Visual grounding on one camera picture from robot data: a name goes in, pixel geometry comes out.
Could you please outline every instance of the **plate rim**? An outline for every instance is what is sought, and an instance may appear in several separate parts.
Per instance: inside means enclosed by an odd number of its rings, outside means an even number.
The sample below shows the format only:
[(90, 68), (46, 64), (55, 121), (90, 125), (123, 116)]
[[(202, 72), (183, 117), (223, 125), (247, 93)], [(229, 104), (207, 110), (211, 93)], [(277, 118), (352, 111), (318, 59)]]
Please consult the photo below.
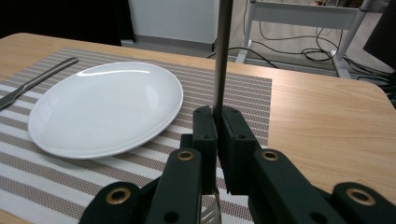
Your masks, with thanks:
[[(101, 150), (101, 151), (104, 151), (105, 153), (101, 153), (100, 155), (98, 155), (98, 154), (96, 154), (96, 155), (92, 155), (92, 154), (91, 154), (91, 155), (88, 155), (88, 154), (87, 154), (87, 155), (86, 155), (86, 154), (84, 154), (84, 155), (78, 155), (78, 153), (77, 153), (77, 154), (76, 154), (76, 153), (72, 153), (72, 155), (68, 155), (68, 154), (62, 153), (63, 151), (70, 151), (70, 150), (68, 150), (68, 149), (57, 148), (56, 150), (53, 150), (53, 148), (51, 148), (51, 147), (50, 147), (50, 148), (45, 147), (45, 146), (43, 146), (43, 144), (42, 144), (40, 141), (37, 141), (37, 139), (34, 137), (34, 135), (32, 134), (32, 131), (31, 131), (31, 118), (32, 118), (31, 114), (35, 111), (35, 109), (37, 108), (38, 103), (41, 101), (41, 99), (43, 98), (44, 95), (50, 94), (50, 93), (48, 93), (48, 92), (49, 92), (51, 89), (56, 88), (56, 86), (57, 86), (59, 83), (62, 83), (62, 82), (64, 82), (65, 80), (67, 80), (67, 79), (69, 79), (69, 78), (71, 78), (71, 77), (75, 77), (75, 76), (77, 76), (77, 75), (80, 74), (80, 73), (83, 73), (83, 72), (85, 72), (85, 71), (89, 71), (89, 70), (94, 69), (94, 68), (97, 68), (97, 67), (107, 66), (107, 65), (112, 65), (112, 64), (120, 64), (120, 63), (139, 63), (139, 64), (143, 64), (143, 65), (148, 65), (148, 66), (156, 67), (157, 69), (163, 70), (169, 77), (172, 77), (172, 78), (173, 78), (173, 80), (175, 81), (175, 83), (178, 85), (178, 91), (179, 91), (179, 93), (180, 93), (180, 100), (177, 102), (177, 110), (175, 110), (175, 114), (174, 114), (167, 122), (165, 122), (165, 123), (166, 123), (165, 125), (161, 126), (161, 128), (156, 129), (156, 132), (153, 132), (152, 134), (150, 134), (150, 137), (145, 138), (145, 140), (143, 140), (143, 141), (140, 141), (140, 142), (138, 142), (138, 143), (136, 143), (136, 144), (130, 144), (129, 146), (125, 146), (125, 147), (120, 148), (120, 149), (117, 149), (117, 150), (112, 150), (111, 152), (107, 152), (107, 153), (106, 153), (106, 149), (104, 149), (104, 150)], [(33, 140), (33, 142), (34, 142), (40, 149), (42, 149), (43, 151), (48, 152), (48, 153), (51, 154), (51, 155), (55, 155), (55, 156), (58, 156), (58, 157), (61, 157), (61, 158), (76, 159), (76, 160), (88, 160), (88, 159), (105, 158), (105, 157), (110, 157), (110, 156), (118, 155), (118, 154), (124, 153), (124, 152), (126, 152), (126, 151), (132, 150), (132, 149), (134, 149), (134, 148), (140, 147), (140, 146), (146, 144), (147, 142), (149, 142), (150, 140), (152, 140), (153, 138), (157, 137), (160, 133), (162, 133), (163, 131), (165, 131), (165, 130), (172, 124), (172, 122), (175, 120), (175, 118), (177, 117), (177, 115), (178, 115), (179, 112), (180, 112), (180, 109), (181, 109), (181, 107), (182, 107), (182, 105), (183, 105), (183, 102), (184, 102), (184, 90), (183, 90), (183, 86), (181, 85), (181, 83), (180, 83), (180, 81), (178, 80), (177, 76), (176, 76), (174, 73), (172, 73), (171, 71), (169, 71), (169, 70), (167, 70), (167, 69), (165, 69), (165, 68), (163, 68), (163, 67), (161, 67), (161, 66), (159, 66), (159, 65), (152, 64), (152, 63), (134, 62), (134, 61), (114, 62), (114, 63), (103, 63), (103, 64), (99, 64), (99, 65), (96, 65), (96, 66), (93, 66), (93, 67), (90, 67), (90, 68), (81, 70), (81, 71), (79, 71), (79, 72), (76, 72), (75, 74), (73, 74), (73, 75), (71, 75), (71, 76), (69, 76), (69, 77), (64, 78), (63, 80), (57, 82), (55, 85), (53, 85), (52, 87), (50, 87), (49, 89), (47, 89), (47, 90), (43, 93), (43, 95), (40, 96), (40, 98), (38, 98), (38, 100), (35, 102), (34, 107), (32, 108), (32, 110), (31, 110), (30, 113), (29, 113), (29, 118), (28, 118), (28, 122), (27, 122), (27, 131), (28, 131), (28, 133), (29, 133), (29, 136), (30, 136), (31, 139)]]

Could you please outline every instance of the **utensil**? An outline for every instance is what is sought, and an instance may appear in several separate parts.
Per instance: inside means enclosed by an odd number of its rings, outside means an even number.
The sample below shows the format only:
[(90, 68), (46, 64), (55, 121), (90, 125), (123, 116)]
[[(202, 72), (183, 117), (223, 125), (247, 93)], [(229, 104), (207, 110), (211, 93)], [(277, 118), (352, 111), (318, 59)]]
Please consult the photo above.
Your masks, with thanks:
[(74, 63), (77, 63), (77, 62), (78, 62), (78, 58), (75, 58), (75, 57), (66, 59), (63, 62), (56, 64), (54, 67), (52, 67), (47, 72), (41, 74), (38, 77), (33, 78), (32, 80), (26, 82), (25, 84), (21, 85), (15, 91), (7, 94), (6, 96), (4, 96), (3, 98), (0, 99), (0, 110), (3, 109), (4, 107), (6, 107), (7, 105), (10, 105), (11, 103), (13, 103), (17, 99), (18, 96), (25, 93), (26, 91), (29, 91), (30, 89), (32, 89), (33, 86), (42, 82), (47, 77), (50, 77), (50, 76), (58, 73), (59, 71), (64, 70), (66, 67), (68, 67)]
[(215, 200), (201, 213), (200, 224), (221, 223), (221, 209), (219, 194), (215, 193)]

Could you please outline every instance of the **metal rod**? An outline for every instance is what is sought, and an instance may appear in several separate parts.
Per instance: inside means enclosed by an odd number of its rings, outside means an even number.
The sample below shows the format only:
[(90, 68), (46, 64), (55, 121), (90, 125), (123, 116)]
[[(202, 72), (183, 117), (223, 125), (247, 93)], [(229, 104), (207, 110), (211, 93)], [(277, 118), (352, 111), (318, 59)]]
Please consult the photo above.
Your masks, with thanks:
[(248, 14), (247, 14), (247, 26), (246, 26), (246, 30), (245, 30), (245, 40), (244, 40), (244, 48), (245, 49), (248, 49), (248, 47), (249, 47), (251, 24), (253, 23), (255, 10), (256, 10), (256, 0), (249, 1)]
[(218, 45), (216, 47), (215, 91), (213, 102), (213, 119), (219, 127), (224, 98), (225, 77), (227, 72), (228, 46), (230, 42), (233, 0), (220, 0)]
[(347, 49), (349, 48), (350, 43), (352, 42), (353, 37), (358, 32), (359, 27), (361, 27), (361, 23), (364, 20), (364, 16), (368, 11), (368, 7), (370, 5), (371, 0), (364, 0), (361, 6), (359, 7), (359, 11), (355, 16), (350, 28), (347, 31), (346, 38), (343, 40), (343, 43), (337, 53), (335, 54), (335, 58), (338, 61), (342, 61), (344, 56), (347, 53)]

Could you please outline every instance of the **metal frame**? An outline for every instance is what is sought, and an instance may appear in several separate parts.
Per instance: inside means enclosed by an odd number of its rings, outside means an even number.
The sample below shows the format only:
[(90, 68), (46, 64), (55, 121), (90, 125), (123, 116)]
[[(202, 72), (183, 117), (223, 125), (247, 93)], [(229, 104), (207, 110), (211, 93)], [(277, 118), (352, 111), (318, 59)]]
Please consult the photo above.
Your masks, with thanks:
[[(344, 55), (361, 26), (371, 0), (364, 0), (360, 8), (314, 7), (250, 0), (247, 14), (244, 48), (250, 47), (250, 31), (253, 21), (268, 21), (292, 25), (348, 30), (339, 50), (332, 51), (332, 61), (339, 77), (350, 78)], [(244, 63), (248, 51), (241, 49), (237, 63)]]

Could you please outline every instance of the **white wall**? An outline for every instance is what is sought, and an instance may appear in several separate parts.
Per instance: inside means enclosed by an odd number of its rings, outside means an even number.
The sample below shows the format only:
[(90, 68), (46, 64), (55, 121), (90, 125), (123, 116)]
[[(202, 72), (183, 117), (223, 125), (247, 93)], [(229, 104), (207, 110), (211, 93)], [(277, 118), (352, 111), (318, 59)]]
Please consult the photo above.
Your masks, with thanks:
[(213, 44), (219, 0), (129, 0), (136, 35)]

